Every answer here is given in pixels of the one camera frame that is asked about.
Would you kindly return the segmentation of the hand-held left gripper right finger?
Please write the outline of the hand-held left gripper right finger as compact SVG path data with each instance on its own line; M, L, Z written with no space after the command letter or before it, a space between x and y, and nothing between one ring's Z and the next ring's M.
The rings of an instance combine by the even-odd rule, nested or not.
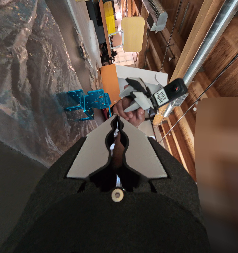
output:
M126 168L145 179L168 177L147 135L120 116L118 129L124 146L123 163Z

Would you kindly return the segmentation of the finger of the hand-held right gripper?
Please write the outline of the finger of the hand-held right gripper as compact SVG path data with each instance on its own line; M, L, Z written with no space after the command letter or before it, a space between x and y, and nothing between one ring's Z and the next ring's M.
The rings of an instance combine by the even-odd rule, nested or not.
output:
M126 90L129 93L133 91L149 93L149 89L147 88L146 84L143 82L141 78L130 77L126 78L126 81L128 83Z
M131 104L134 109L142 108L149 109L152 107L151 100L143 93L139 91L131 92L131 97L134 99L134 102Z

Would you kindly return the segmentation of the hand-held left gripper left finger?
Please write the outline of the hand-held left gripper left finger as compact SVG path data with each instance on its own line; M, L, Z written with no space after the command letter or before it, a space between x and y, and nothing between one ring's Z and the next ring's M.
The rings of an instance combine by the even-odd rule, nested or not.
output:
M67 178L89 178L109 165L116 128L117 115L113 115L86 136Z

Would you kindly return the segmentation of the blue metal bracket assembly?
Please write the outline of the blue metal bracket assembly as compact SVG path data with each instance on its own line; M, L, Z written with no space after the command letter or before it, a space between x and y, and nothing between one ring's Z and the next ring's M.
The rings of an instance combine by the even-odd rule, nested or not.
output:
M66 107L65 111L83 110L86 117L77 119L77 121L94 120L94 109L107 110L111 117L111 100L108 93L103 89L88 91L87 94L83 90L73 90L67 92L75 102L75 106Z

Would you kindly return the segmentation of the person's right hand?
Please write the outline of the person's right hand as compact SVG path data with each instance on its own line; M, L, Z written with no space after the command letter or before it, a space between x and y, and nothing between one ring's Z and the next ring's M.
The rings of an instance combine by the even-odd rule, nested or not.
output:
M140 107L137 110L125 112L125 109L130 106L132 101L133 99L131 97L124 97L113 106L112 111L135 127L139 127L140 124L145 120L145 111Z

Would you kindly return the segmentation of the cardboard box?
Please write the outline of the cardboard box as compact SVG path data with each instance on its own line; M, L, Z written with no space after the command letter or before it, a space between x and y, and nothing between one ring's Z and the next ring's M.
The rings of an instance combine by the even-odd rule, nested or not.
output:
M103 66L101 77L103 90L109 94L111 106L121 99L119 94L128 84L126 78L140 78L145 84L151 85L151 90L155 92L168 84L167 73L114 64Z

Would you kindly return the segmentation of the light wooden chair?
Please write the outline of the light wooden chair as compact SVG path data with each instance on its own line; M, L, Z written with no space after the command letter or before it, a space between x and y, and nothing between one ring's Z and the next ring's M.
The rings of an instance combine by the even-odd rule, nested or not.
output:
M125 52L140 52L143 46L143 35L145 29L145 19L140 16L124 17L121 20L121 30L109 34L110 37L121 33L122 43L111 47L111 50L122 48Z

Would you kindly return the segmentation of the pile of small screw bags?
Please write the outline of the pile of small screw bags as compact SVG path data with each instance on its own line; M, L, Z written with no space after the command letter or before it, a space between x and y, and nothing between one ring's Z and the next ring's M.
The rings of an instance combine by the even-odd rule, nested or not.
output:
M85 60L85 66L89 69L90 71L90 84L92 87L92 90L96 90L96 84L98 81L99 77L99 69L97 65L95 65L94 61L91 61L90 56L88 55L87 51L85 50L84 43L83 43L83 37L80 35L78 31L76 31L77 36L78 36L78 41L79 41L79 49L80 49L80 54L82 58Z

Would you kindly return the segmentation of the silver ceiling pipe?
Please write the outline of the silver ceiling pipe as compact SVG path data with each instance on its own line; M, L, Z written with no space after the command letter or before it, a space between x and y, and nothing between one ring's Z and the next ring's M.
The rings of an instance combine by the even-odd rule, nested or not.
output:
M188 87L217 41L238 12L238 0L204 0L171 80Z

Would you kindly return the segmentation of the metal ceiling heater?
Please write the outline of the metal ceiling heater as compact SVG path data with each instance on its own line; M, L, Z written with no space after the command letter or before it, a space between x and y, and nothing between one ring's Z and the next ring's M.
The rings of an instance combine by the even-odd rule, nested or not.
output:
M142 0L142 4L148 12L147 26L150 31L158 33L167 23L168 13L164 10L159 0Z

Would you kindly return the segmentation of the yellow crates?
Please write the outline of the yellow crates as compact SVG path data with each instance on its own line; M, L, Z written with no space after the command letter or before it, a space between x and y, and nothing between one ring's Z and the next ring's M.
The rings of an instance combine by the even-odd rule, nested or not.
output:
M108 34L115 33L115 18L114 18L114 2L108 1L103 3L105 20L107 24Z

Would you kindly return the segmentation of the clear plastic bag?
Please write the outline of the clear plastic bag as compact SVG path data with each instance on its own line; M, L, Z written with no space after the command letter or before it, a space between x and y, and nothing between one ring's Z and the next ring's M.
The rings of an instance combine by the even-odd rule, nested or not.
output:
M64 110L91 90L89 20L84 2L0 1L0 141L46 167L98 126Z

